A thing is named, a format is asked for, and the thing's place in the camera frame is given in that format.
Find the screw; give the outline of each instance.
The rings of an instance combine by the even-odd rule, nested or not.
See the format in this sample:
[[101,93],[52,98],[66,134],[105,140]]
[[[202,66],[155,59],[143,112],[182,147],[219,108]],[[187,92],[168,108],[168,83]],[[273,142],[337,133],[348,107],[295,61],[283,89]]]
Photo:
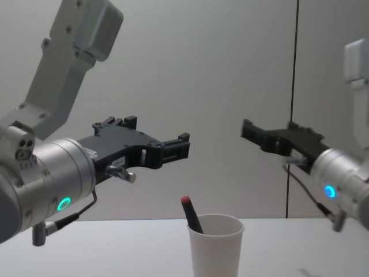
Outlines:
[[25,160],[26,158],[29,158],[29,152],[25,150],[18,150],[16,153],[16,159],[17,160]]
[[49,175],[50,175],[50,172],[49,172],[48,170],[44,169],[44,170],[42,171],[42,175],[44,175],[44,176],[49,176]]
[[66,33],[71,33],[71,26],[68,26],[68,27],[65,29],[65,32],[66,32]]
[[22,183],[19,181],[19,180],[16,180],[14,182],[14,185],[17,187],[17,188],[21,188],[22,187]]
[[47,47],[47,46],[49,45],[49,41],[48,41],[48,39],[44,39],[44,41],[42,42],[42,45],[43,45],[44,47]]

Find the white paper cup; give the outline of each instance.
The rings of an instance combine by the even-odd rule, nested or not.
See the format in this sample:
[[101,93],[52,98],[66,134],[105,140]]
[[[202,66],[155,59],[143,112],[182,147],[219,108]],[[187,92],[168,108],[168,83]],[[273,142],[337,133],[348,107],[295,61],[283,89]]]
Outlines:
[[200,215],[204,231],[191,228],[194,277],[237,277],[244,225],[230,215]]

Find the bolt hole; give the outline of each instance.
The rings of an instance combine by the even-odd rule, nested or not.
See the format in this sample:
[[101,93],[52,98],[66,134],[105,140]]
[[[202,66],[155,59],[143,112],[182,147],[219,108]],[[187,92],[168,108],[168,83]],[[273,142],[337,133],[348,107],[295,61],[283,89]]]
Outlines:
[[71,33],[71,26],[68,26],[68,27],[65,29],[65,32],[66,32],[66,33]]
[[17,188],[20,188],[20,187],[22,187],[22,184],[21,184],[21,182],[20,181],[15,181],[15,186],[17,187]]

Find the gray wall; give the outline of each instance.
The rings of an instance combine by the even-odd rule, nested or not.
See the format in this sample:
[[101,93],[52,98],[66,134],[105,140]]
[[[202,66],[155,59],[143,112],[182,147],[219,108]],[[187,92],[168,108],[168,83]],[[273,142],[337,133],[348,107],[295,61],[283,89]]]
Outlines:
[[[342,49],[369,36],[369,19],[366,0],[344,2],[302,0],[293,116],[327,142],[355,150]],[[59,3],[0,1],[0,116],[25,97]],[[200,213],[284,217],[287,176],[280,158],[239,135],[243,118],[269,129],[289,120],[296,1],[113,3],[125,20],[111,56],[87,73],[69,121],[51,139],[80,139],[93,133],[94,122],[136,115],[139,130],[160,140],[189,132],[192,145],[187,160],[156,171],[132,169],[134,185],[117,179],[99,185],[99,202],[82,220],[182,218],[184,194]],[[332,116],[322,120],[325,108]],[[347,136],[337,139],[341,130]],[[294,182],[289,199],[290,215],[317,215]]]

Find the cylindrical joint housing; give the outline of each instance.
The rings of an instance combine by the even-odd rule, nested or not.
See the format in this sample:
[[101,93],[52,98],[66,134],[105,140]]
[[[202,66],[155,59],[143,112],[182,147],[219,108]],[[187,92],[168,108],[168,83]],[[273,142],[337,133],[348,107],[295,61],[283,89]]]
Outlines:
[[36,146],[18,166],[0,165],[0,219],[12,227],[0,231],[0,243],[85,198],[96,184],[90,156],[68,138]]
[[328,149],[315,161],[311,176],[324,194],[327,186],[334,188],[331,201],[358,219],[369,230],[369,185],[362,179],[363,162],[337,149]]

